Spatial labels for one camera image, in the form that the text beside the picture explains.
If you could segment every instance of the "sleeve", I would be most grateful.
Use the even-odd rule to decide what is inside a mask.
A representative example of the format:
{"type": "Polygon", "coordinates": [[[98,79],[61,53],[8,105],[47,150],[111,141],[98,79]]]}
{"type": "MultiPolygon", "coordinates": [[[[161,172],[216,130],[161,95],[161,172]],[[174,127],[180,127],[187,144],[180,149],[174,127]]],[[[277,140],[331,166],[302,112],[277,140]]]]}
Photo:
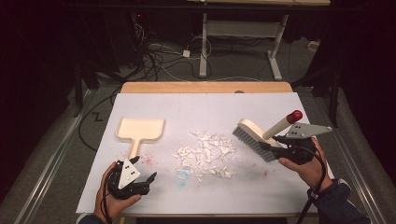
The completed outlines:
{"type": "Polygon", "coordinates": [[[343,179],[332,181],[314,200],[318,209],[320,224],[370,224],[370,218],[363,215],[348,198],[350,187],[343,179]]]}
{"type": "Polygon", "coordinates": [[[105,224],[99,217],[96,215],[87,215],[83,217],[78,224],[105,224]]]}

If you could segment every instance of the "table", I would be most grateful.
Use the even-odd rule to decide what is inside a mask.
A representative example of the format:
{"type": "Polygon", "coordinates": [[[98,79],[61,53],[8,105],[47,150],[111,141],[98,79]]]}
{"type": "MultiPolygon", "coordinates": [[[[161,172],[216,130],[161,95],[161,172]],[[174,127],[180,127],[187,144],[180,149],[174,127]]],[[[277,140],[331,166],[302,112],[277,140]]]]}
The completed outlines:
{"type": "Polygon", "coordinates": [[[293,92],[287,82],[126,82],[121,93],[293,92]]]}
{"type": "MultiPolygon", "coordinates": [[[[139,149],[143,163],[138,163],[141,169],[139,171],[146,175],[157,171],[159,174],[151,186],[150,194],[133,209],[127,209],[125,216],[298,216],[306,202],[305,183],[296,173],[287,170],[277,161],[264,162],[253,150],[232,136],[236,123],[244,116],[259,118],[258,122],[261,125],[265,123],[263,127],[269,128],[269,125],[272,126],[286,116],[287,112],[283,111],[291,109],[299,109],[304,113],[298,95],[285,82],[125,83],[108,120],[78,205],[78,213],[90,212],[92,209],[91,201],[102,169],[111,161],[122,160],[128,151],[130,143],[122,143],[115,136],[120,118],[128,117],[163,118],[165,126],[159,140],[139,149]],[[208,131],[232,139],[234,147],[239,148],[235,158],[223,162],[224,164],[221,161],[210,163],[215,166],[221,164],[221,167],[224,166],[222,169],[230,169],[233,172],[232,178],[221,179],[210,175],[204,176],[201,181],[195,179],[196,170],[177,169],[178,160],[171,155],[180,146],[195,147],[192,143],[196,144],[197,141],[189,133],[193,128],[202,133],[208,131]],[[244,197],[236,199],[232,195],[244,197]]],[[[309,213],[315,214],[316,208],[311,207],[309,213]]]]}
{"type": "MultiPolygon", "coordinates": [[[[206,0],[205,4],[224,3],[224,4],[252,4],[252,5],[282,5],[282,6],[328,6],[330,0],[206,0]]],[[[206,77],[207,56],[210,54],[210,43],[208,35],[226,36],[251,36],[251,37],[274,37],[274,47],[267,51],[267,57],[273,71],[274,79],[282,80],[279,67],[276,62],[276,53],[285,31],[286,22],[289,15],[283,15],[279,22],[257,22],[257,21],[213,21],[207,18],[207,13],[203,17],[202,48],[200,59],[200,77],[206,77]]]]}

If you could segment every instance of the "white paper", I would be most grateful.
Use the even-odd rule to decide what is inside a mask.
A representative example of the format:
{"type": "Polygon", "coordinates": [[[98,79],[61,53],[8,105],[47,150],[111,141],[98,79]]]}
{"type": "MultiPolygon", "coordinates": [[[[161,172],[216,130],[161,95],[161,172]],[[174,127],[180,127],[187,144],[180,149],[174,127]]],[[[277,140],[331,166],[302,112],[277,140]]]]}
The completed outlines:
{"type": "MultiPolygon", "coordinates": [[[[299,122],[309,123],[294,92],[118,94],[77,213],[93,212],[102,174],[111,162],[128,157],[131,142],[120,140],[116,130],[121,118],[133,118],[165,119],[165,124],[159,140],[138,149],[141,159],[135,166],[141,176],[136,182],[158,174],[149,194],[126,209],[126,215],[298,214],[307,201],[305,182],[278,161],[265,162],[232,134],[240,119],[250,119],[265,131],[294,110],[303,112],[299,122]],[[197,146],[191,130],[232,138],[233,157],[239,159],[229,162],[228,169],[236,172],[232,178],[206,175],[199,182],[189,170],[177,172],[180,160],[172,155],[180,146],[197,146]]],[[[316,211],[312,205],[309,212],[316,211]]]]}

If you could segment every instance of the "brush bristles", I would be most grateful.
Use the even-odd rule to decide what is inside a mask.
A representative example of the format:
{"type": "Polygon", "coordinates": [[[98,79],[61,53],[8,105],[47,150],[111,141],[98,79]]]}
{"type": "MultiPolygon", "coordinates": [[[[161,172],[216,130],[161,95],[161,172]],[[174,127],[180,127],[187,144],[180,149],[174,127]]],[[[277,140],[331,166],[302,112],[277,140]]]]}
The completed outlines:
{"type": "Polygon", "coordinates": [[[258,141],[254,140],[248,133],[246,133],[239,126],[233,130],[233,135],[235,135],[239,140],[245,143],[248,147],[253,149],[257,154],[259,154],[266,162],[274,161],[276,158],[271,151],[264,150],[260,147],[258,141]]]}

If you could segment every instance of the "desk leg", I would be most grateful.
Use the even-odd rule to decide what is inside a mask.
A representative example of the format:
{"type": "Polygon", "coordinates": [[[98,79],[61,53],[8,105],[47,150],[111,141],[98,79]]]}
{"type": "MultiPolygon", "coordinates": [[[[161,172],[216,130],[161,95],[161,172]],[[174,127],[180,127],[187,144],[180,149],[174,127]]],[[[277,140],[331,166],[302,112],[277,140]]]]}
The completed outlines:
{"type": "Polygon", "coordinates": [[[199,77],[206,77],[206,63],[207,63],[207,52],[206,52],[206,38],[207,38],[207,13],[204,13],[204,19],[202,22],[202,49],[201,49],[201,60],[199,65],[199,77]]]}
{"type": "Polygon", "coordinates": [[[284,15],[282,17],[282,22],[279,24],[279,27],[277,29],[274,49],[267,51],[268,60],[270,61],[271,68],[272,68],[272,71],[274,74],[274,79],[276,81],[282,80],[282,76],[280,75],[279,67],[277,66],[275,56],[276,56],[277,50],[279,49],[280,42],[282,41],[282,35],[283,35],[283,32],[285,31],[286,22],[288,20],[288,17],[289,17],[289,15],[284,15]]]}

